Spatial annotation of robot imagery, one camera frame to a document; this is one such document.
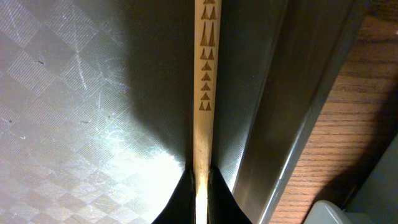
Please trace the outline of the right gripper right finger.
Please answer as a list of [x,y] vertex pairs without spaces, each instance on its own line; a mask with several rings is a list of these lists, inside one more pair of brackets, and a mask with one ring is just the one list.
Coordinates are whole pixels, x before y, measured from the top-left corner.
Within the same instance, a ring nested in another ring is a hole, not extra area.
[[219,168],[211,167],[208,181],[209,224],[251,224],[239,208]]

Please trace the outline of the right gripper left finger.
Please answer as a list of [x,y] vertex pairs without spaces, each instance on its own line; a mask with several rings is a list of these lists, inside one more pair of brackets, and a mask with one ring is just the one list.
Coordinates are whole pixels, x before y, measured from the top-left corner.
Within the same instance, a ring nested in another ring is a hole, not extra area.
[[192,224],[195,221],[195,178],[185,170],[165,208],[152,224]]

